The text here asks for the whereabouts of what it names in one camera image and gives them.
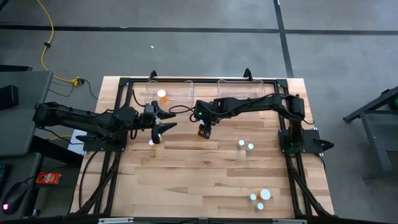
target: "small white object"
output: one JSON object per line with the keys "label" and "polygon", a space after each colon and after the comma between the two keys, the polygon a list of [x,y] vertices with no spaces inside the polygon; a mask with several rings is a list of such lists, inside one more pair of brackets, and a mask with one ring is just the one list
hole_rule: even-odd
{"label": "small white object", "polygon": [[166,96],[166,91],[165,90],[159,90],[157,92],[157,96],[158,97],[165,97]]}
{"label": "small white object", "polygon": [[259,210],[262,210],[262,209],[264,209],[264,205],[263,205],[262,203],[258,203],[258,204],[257,204],[257,208],[258,208]]}
{"label": "small white object", "polygon": [[87,132],[85,132],[85,131],[80,131],[77,129],[73,130],[72,137],[70,138],[70,142],[72,144],[69,144],[68,150],[75,152],[77,154],[80,154],[80,155],[87,154],[87,151],[83,150],[83,148],[85,146],[84,143],[76,138],[76,136],[86,136],[86,135],[87,135]]}
{"label": "small white object", "polygon": [[251,195],[250,195],[250,199],[251,199],[251,200],[256,200],[256,199],[257,199],[257,196],[256,196],[255,194],[251,194]]}
{"label": "small white object", "polygon": [[246,148],[246,151],[247,151],[247,152],[250,152],[250,151],[253,150],[253,149],[254,149],[253,144],[248,144],[248,147]]}
{"label": "small white object", "polygon": [[269,200],[271,198],[271,193],[267,189],[262,189],[261,193],[260,193],[260,196],[264,200]]}
{"label": "small white object", "polygon": [[244,141],[243,140],[239,140],[238,147],[243,147],[243,146],[244,146]]}

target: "gray floor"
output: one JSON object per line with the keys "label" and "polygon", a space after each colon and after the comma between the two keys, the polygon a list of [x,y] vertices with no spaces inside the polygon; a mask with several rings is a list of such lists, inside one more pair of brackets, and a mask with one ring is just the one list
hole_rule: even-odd
{"label": "gray floor", "polygon": [[[70,26],[277,28],[272,0],[45,0],[55,24]],[[398,2],[392,0],[280,0],[287,29],[398,30]],[[10,0],[0,12],[7,24],[48,25],[36,1]],[[41,70],[40,54],[48,31],[0,30],[0,64]],[[304,78],[313,116],[324,139],[333,206],[345,218],[398,223],[398,184],[365,184],[378,169],[362,124],[342,117],[398,83],[396,35],[287,35],[294,75]],[[88,79],[98,94],[105,75],[286,77],[279,34],[175,32],[55,33],[45,63],[56,75]],[[68,87],[51,89],[67,94]],[[93,110],[87,86],[71,97],[49,93],[48,101]],[[67,128],[55,128],[70,134]],[[73,187],[66,186],[70,195]],[[40,193],[45,216],[66,213],[70,200],[54,200],[57,189]]]}

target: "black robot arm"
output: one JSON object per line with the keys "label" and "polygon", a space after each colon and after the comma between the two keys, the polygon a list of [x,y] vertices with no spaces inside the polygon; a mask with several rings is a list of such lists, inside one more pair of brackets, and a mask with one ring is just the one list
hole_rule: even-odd
{"label": "black robot arm", "polygon": [[[146,104],[144,112],[139,114],[133,107],[123,106],[118,110],[106,110],[104,113],[93,113],[60,105],[56,102],[40,103],[35,106],[36,112],[33,118],[38,128],[61,125],[79,129],[94,134],[102,142],[112,143],[121,139],[125,131],[151,129],[152,140],[160,143],[161,135],[176,123],[162,124],[159,119],[172,118],[175,114],[161,110],[156,101]],[[91,136],[78,136],[78,139],[87,142],[93,140]]]}
{"label": "black robot arm", "polygon": [[211,126],[219,123],[224,118],[232,118],[240,113],[252,111],[273,110],[283,118],[295,123],[295,127],[301,128],[304,120],[304,101],[299,96],[283,95],[280,93],[269,94],[260,98],[239,100],[236,98],[218,98],[212,102],[197,100],[193,116],[199,121],[199,136],[209,139]]}

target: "red device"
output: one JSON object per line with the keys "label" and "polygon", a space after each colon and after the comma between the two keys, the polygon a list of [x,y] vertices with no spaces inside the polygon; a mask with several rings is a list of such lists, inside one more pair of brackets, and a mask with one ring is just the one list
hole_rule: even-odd
{"label": "red device", "polygon": [[58,184],[61,179],[60,173],[40,172],[36,179],[36,184]]}

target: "white cylinder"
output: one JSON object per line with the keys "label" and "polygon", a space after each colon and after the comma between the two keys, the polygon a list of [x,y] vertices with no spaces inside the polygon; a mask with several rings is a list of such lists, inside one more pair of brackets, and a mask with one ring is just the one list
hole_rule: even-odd
{"label": "white cylinder", "polygon": [[239,140],[238,142],[238,148],[241,148],[244,146],[244,141],[243,140]]}
{"label": "white cylinder", "polygon": [[247,152],[250,152],[250,151],[253,150],[253,149],[254,149],[253,144],[248,144],[248,147],[246,148],[246,151],[247,151]]}
{"label": "white cylinder", "polygon": [[262,203],[258,203],[257,208],[258,208],[258,210],[262,210],[262,209],[264,209],[264,205]]}
{"label": "white cylinder", "polygon": [[271,198],[271,192],[269,192],[267,189],[262,189],[260,196],[263,200],[269,200]]}
{"label": "white cylinder", "polygon": [[255,194],[250,195],[250,200],[256,200],[256,199],[257,199],[257,196]]}
{"label": "white cylinder", "polygon": [[165,97],[166,96],[166,91],[165,90],[159,90],[157,92],[157,96],[158,97]]}

